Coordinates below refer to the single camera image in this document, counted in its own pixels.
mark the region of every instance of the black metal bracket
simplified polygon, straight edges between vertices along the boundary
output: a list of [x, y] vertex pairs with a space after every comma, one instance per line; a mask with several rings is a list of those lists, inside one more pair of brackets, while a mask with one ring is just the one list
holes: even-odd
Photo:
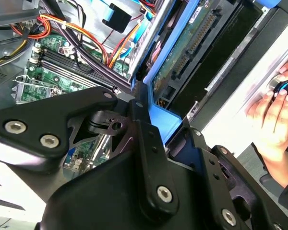
[[274, 230], [275, 225], [288, 229], [286, 215], [228, 149], [215, 146], [209, 151], [198, 130], [184, 131], [189, 138], [180, 138], [180, 151], [169, 155], [201, 175], [200, 195], [209, 201], [205, 218], [211, 229]]
[[[150, 122], [147, 86], [139, 84], [135, 99], [129, 102], [117, 99], [107, 89], [95, 87], [0, 110], [0, 144], [17, 154], [7, 157], [2, 153], [0, 161], [51, 173], [62, 165], [64, 156], [75, 145], [99, 134], [110, 135], [111, 158], [124, 152], [134, 153], [139, 201], [145, 216], [154, 222], [167, 220], [178, 211], [179, 200], [161, 135]], [[24, 130], [14, 133], [7, 129], [10, 121], [21, 122]], [[57, 145], [43, 145], [44, 135], [56, 138]], [[13, 162], [17, 158], [23, 162]]]

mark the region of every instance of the black wire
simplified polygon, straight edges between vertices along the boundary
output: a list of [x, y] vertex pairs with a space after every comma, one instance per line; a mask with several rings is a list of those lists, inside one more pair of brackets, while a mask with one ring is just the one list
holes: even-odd
[[18, 42], [21, 39], [22, 39], [21, 37], [13, 37], [13, 38], [9, 38], [9, 39], [6, 39], [6, 40], [2, 40], [2, 41], [0, 41], [0, 46], [11, 44], [11, 43], [14, 43], [14, 42]]
[[3, 224], [0, 225], [0, 228], [5, 225], [7, 222], [9, 222], [12, 218], [9, 218], [6, 222], [4, 222]]
[[0, 30], [11, 30], [9, 26], [0, 26]]
[[[58, 6], [58, 3], [55, 0], [42, 0], [42, 2], [44, 3], [44, 6], [49, 13], [56, 15], [63, 21], [66, 20]], [[120, 74], [116, 73], [107, 66], [95, 61], [95, 59], [92, 58], [92, 55], [82, 46], [77, 36], [71, 29], [66, 28], [66, 30], [64, 30], [59, 23], [55, 23], [55, 25], [59, 29], [60, 33], [66, 38], [66, 40], [77, 48], [82, 58], [92, 67], [92, 69], [102, 74], [113, 84], [117, 85], [117, 87], [120, 88], [122, 91], [130, 93], [130, 84], [125, 79], [123, 79]]]

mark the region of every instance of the green circuit board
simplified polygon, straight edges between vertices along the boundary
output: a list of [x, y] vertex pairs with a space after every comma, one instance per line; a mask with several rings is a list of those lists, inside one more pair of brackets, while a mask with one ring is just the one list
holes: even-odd
[[190, 42], [193, 42], [192, 38], [196, 34], [200, 25], [202, 24], [204, 18], [211, 11], [210, 6], [213, 1], [201, 1], [198, 7], [195, 9], [193, 16], [189, 20], [189, 23], [184, 28], [176, 44], [172, 48], [170, 54], [168, 55], [166, 61], [163, 63], [159, 72], [153, 80], [153, 92], [161, 88], [165, 83], [166, 77], [169, 77], [170, 73], [173, 71], [180, 71], [187, 63], [188, 58], [182, 57], [181, 55], [186, 51], [186, 48], [189, 46]]
[[81, 85], [69, 78], [57, 75], [31, 63], [28, 65], [27, 75], [29, 78], [25, 78], [23, 82], [34, 84], [34, 86], [24, 84], [20, 98], [22, 103], [38, 101], [48, 98], [50, 95], [65, 94], [88, 88], [85, 85]]
[[[45, 46], [59, 54], [63, 54], [61, 51], [63, 49], [63, 47], [67, 47], [69, 46], [69, 43], [67, 42], [66, 38], [61, 36], [61, 35], [58, 35], [58, 34], [51, 34], [49, 35], [48, 37], [46, 38], [43, 38], [39, 41], [39, 43], [42, 45], [42, 46]], [[97, 50], [95, 49], [91, 49], [89, 47], [86, 47], [86, 50], [93, 56], [95, 57], [97, 60], [101, 61], [101, 53], [99, 53]], [[125, 74], [123, 73], [127, 73], [128, 72], [128, 69], [129, 69], [129, 65], [127, 63], [124, 63], [124, 66], [122, 66], [123, 64], [123, 60], [118, 60], [114, 67], [113, 67], [113, 70], [117, 73], [119, 73], [120, 75], [124, 76]]]

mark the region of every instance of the orange wire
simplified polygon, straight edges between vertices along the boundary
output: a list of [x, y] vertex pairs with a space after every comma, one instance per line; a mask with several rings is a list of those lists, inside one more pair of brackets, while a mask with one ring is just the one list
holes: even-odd
[[[51, 25], [50, 25], [50, 23], [49, 22], [44, 22], [44, 21], [42, 21], [42, 23], [43, 23], [43, 25], [45, 27], [45, 31], [40, 33], [40, 34], [38, 34], [38, 35], [37, 34], [29, 35], [28, 38], [41, 39], [41, 38], [47, 37], [51, 33]], [[11, 27], [20, 36], [23, 35], [14, 25], [11, 25]]]

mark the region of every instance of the bolt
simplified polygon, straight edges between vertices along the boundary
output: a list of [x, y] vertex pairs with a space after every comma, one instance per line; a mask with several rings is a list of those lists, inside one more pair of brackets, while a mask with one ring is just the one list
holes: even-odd
[[141, 103], [139, 103], [139, 102], [137, 102], [136, 105], [137, 105], [138, 107], [143, 108], [143, 105], [142, 105]]
[[198, 135], [199, 137], [202, 135], [200, 131], [195, 130], [195, 134]]
[[282, 228], [276, 223], [274, 223], [273, 226], [276, 230], [282, 230]]
[[27, 126], [21, 121], [9, 121], [5, 124], [4, 128], [9, 133], [20, 134], [25, 132]]
[[225, 155], [227, 154], [227, 150], [225, 148], [220, 148], [221, 152], [224, 153]]
[[39, 30], [39, 32], [44, 32], [44, 31], [45, 31], [45, 28], [44, 28], [43, 26], [40, 26], [40, 27], [38, 28], [38, 30]]
[[235, 216], [229, 210], [223, 209], [222, 216], [229, 225], [235, 226], [237, 224]]
[[107, 92], [104, 93], [104, 96], [107, 97], [107, 98], [112, 98], [112, 95], [110, 93], [107, 93]]
[[157, 194], [158, 194], [158, 197], [165, 203], [170, 203], [172, 201], [171, 191], [164, 186], [159, 186], [157, 188]]
[[42, 146], [52, 149], [57, 147], [60, 141], [56, 136], [47, 134], [42, 136], [42, 138], [40, 139], [40, 143], [42, 144]]

